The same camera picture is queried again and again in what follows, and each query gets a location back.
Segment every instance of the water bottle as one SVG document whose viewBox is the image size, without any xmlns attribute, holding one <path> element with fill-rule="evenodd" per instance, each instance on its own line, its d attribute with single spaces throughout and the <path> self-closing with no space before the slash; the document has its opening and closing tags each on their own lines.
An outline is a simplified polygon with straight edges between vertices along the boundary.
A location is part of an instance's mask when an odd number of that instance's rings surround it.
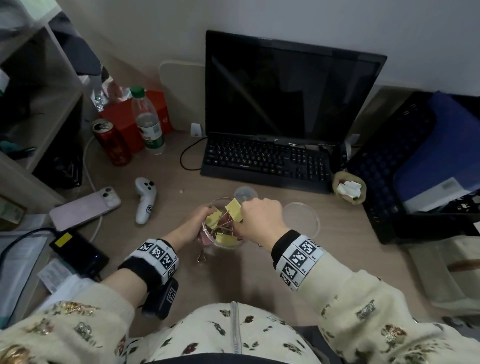
<svg viewBox="0 0 480 364">
<path fill-rule="evenodd" d="M 134 86 L 130 89 L 133 101 L 132 112 L 137 123 L 140 135 L 144 139 L 145 147 L 153 154 L 162 154 L 165 150 L 162 128 L 158 114 L 152 102 L 145 96 L 145 89 Z"/>
</svg>

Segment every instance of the white vr controller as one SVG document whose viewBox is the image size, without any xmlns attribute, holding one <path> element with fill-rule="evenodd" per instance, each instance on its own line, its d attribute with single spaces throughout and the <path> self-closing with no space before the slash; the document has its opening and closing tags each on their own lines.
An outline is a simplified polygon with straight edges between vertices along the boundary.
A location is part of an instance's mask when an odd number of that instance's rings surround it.
<svg viewBox="0 0 480 364">
<path fill-rule="evenodd" d="M 153 204 L 156 198 L 155 184 L 147 178 L 139 177 L 135 180 L 135 189 L 140 195 L 140 205 L 138 205 L 137 224 L 143 225 L 148 221 L 152 213 Z"/>
</svg>

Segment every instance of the white cable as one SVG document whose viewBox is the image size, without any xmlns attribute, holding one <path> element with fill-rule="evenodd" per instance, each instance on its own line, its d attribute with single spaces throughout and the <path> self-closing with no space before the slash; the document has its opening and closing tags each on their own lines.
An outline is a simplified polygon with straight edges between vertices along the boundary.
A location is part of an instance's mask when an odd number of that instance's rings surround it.
<svg viewBox="0 0 480 364">
<path fill-rule="evenodd" d="M 90 187 L 92 188 L 93 192 L 96 192 L 95 185 L 93 184 L 92 177 L 90 177 L 90 173 L 88 172 L 87 163 L 86 163 L 87 150 L 94 139 L 95 137 L 92 136 L 90 140 L 87 142 L 87 145 L 85 146 L 83 165 L 84 165 L 84 173 L 85 173 L 85 176 L 87 177 L 88 183 L 90 184 Z M 102 226 L 102 221 L 103 221 L 103 215 L 100 216 L 100 219 L 98 219 L 98 225 L 96 226 L 95 232 L 93 233 L 92 238 L 90 239 L 91 243 L 93 243 L 93 240 L 95 240 L 96 236 L 98 235 L 98 232 L 100 231 L 100 227 Z"/>
</svg>

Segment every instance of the person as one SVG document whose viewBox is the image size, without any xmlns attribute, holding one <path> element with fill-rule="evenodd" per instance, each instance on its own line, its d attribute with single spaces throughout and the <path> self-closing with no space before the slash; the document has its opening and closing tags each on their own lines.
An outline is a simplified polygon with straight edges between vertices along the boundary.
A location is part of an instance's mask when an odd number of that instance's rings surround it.
<svg viewBox="0 0 480 364">
<path fill-rule="evenodd" d="M 175 271 L 176 252 L 212 212 L 199 208 L 73 302 L 56 303 L 2 332 L 0 363 L 320 363 L 281 318 L 240 303 L 208 305 L 169 328 L 127 340 L 134 308 Z M 478 363 L 480 343 L 446 325 L 417 323 L 400 291 L 365 271 L 352 272 L 286 227 L 278 201 L 254 199 L 241 212 L 243 222 L 234 228 L 271 253 L 281 279 L 316 310 L 323 337 L 346 362 Z"/>
</svg>

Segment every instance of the jacket zipper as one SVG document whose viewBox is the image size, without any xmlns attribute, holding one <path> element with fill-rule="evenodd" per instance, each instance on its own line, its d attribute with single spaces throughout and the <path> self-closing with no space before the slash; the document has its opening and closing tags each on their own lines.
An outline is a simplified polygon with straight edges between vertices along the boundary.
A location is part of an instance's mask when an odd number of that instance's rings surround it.
<svg viewBox="0 0 480 364">
<path fill-rule="evenodd" d="M 240 318 L 239 318 L 239 306 L 238 303 L 232 302 L 232 346 L 234 354 L 241 354 L 241 337 L 240 337 Z"/>
</svg>

